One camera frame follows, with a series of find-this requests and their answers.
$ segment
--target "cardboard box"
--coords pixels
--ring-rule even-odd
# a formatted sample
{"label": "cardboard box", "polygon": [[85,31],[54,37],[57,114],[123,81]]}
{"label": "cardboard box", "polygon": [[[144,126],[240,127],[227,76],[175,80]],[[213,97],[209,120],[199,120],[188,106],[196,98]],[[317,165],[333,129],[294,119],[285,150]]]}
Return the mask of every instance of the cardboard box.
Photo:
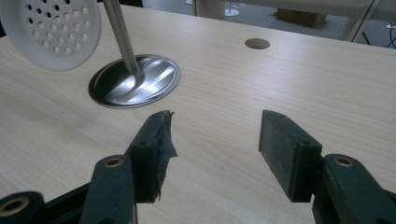
{"label": "cardboard box", "polygon": [[327,15],[302,12],[279,8],[276,11],[276,18],[282,21],[290,21],[304,26],[315,27],[326,20]]}

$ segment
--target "metal pole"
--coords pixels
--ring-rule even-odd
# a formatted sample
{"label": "metal pole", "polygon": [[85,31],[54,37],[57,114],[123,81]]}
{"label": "metal pole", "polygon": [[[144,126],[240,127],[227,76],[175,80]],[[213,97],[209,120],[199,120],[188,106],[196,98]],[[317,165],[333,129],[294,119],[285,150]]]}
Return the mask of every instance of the metal pole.
{"label": "metal pole", "polygon": [[119,0],[103,0],[111,28],[119,45],[122,60],[131,75],[139,72],[131,40],[126,29],[125,20],[122,16]]}

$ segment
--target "round metal cutout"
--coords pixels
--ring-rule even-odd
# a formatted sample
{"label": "round metal cutout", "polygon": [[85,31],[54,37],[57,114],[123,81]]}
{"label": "round metal cutout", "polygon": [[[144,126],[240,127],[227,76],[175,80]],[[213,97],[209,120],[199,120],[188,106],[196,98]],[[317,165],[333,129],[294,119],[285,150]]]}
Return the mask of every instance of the round metal cutout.
{"label": "round metal cutout", "polygon": [[139,72],[130,74],[123,60],[102,68],[89,86],[91,98],[112,108],[148,105],[171,92],[180,81],[180,69],[172,60],[159,55],[137,55]]}

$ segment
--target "metal screw hole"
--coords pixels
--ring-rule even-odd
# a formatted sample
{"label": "metal screw hole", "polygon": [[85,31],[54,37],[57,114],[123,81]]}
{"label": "metal screw hole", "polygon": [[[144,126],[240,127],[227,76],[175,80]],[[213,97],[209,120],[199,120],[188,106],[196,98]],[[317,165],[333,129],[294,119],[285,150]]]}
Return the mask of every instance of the metal screw hole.
{"label": "metal screw hole", "polygon": [[8,217],[19,213],[28,204],[29,199],[26,197],[12,199],[0,206],[0,217]]}
{"label": "metal screw hole", "polygon": [[105,167],[116,167],[123,163],[123,160],[120,158],[110,159],[106,162]]}
{"label": "metal screw hole", "polygon": [[355,165],[352,160],[345,158],[345,157],[335,157],[334,158],[335,163],[345,166],[345,167],[352,167]]}

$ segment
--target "background furniture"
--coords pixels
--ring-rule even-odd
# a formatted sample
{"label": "background furniture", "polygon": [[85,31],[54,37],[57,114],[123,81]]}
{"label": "background furniture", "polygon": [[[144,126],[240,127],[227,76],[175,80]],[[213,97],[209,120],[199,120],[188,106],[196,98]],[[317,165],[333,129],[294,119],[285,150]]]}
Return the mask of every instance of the background furniture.
{"label": "background furniture", "polygon": [[[205,0],[195,0],[195,3],[199,5],[202,4],[200,3],[202,1]],[[359,40],[368,20],[396,21],[396,2],[393,0],[352,0],[347,2],[342,0],[238,0],[235,2],[348,17],[349,21],[340,38],[352,42]]]}

